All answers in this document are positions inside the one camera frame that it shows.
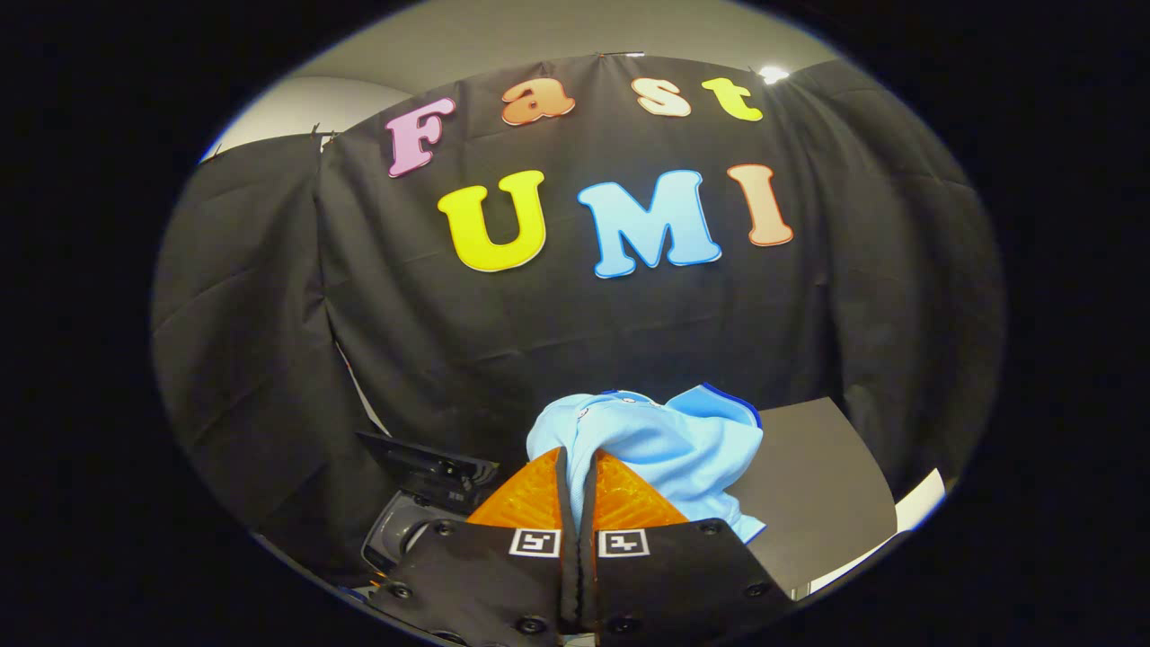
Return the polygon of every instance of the orange gripper pad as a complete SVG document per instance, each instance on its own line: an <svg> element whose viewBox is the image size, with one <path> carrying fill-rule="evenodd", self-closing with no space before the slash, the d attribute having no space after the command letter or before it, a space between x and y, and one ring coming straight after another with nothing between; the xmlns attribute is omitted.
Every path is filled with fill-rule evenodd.
<svg viewBox="0 0 1150 647"><path fill-rule="evenodd" d="M688 522L682 513L622 461L601 449L595 453L595 530L650 529Z"/></svg>
<svg viewBox="0 0 1150 647"><path fill-rule="evenodd" d="M467 523L505 529L562 529L555 482L559 449L552 449L515 472L471 513Z"/></svg>

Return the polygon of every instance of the pink letter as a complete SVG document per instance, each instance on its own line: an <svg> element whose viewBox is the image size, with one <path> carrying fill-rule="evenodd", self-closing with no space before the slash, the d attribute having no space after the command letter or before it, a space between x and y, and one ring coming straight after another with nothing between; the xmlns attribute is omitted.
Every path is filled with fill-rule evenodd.
<svg viewBox="0 0 1150 647"><path fill-rule="evenodd" d="M420 140L427 139L429 144L438 141L443 134L443 122L436 115L453 111L455 102L445 97L389 121L385 128L391 131L391 149L396 161L388 169L388 175L399 177L431 161L431 153L423 149ZM420 125L420 120L424 116L427 121Z"/></svg>

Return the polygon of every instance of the black device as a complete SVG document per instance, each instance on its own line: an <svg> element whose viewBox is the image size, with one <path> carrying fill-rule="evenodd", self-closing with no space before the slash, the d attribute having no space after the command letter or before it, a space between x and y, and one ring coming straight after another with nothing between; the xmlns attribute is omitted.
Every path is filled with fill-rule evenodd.
<svg viewBox="0 0 1150 647"><path fill-rule="evenodd" d="M498 488L499 465L389 437L355 432L373 459L399 479L399 492L371 525L360 554L390 571L430 519L463 522Z"/></svg>

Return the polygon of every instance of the black fabric backdrop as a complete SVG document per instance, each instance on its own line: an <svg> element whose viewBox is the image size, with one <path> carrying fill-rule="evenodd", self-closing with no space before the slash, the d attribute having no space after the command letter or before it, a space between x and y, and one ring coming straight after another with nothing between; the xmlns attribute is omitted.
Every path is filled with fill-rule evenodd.
<svg viewBox="0 0 1150 647"><path fill-rule="evenodd" d="M560 79L575 109L509 126L500 95ZM692 113L645 111L639 77ZM750 88L765 114L726 114L703 80ZM430 164L390 178L390 118L442 97ZM1002 356L1003 287L987 215L961 170L892 94L844 61L764 85L750 71L644 56L500 70L392 106L337 137L241 146L201 164L161 254L153 346L177 436L221 501L329 579L392 482L354 445L369 425L338 341L388 430L511 473L539 410L572 393L666 399L702 382L760 409L829 395L896 499L957 473L981 433ZM757 247L726 169L762 163L795 238ZM496 242L516 234L498 180L538 169L546 242L480 272L436 202L481 184ZM576 193L618 182L649 205L662 172L703 175L715 262L593 274Z"/></svg>

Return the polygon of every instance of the white wall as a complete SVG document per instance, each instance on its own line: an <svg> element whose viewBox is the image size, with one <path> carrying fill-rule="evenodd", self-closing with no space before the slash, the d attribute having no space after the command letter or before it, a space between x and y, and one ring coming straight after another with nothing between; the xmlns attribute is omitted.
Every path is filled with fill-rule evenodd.
<svg viewBox="0 0 1150 647"><path fill-rule="evenodd" d="M207 159L228 148L283 134L310 132L317 122L321 131L343 131L411 94L393 87L331 76L286 78L273 85L204 153Z"/></svg>

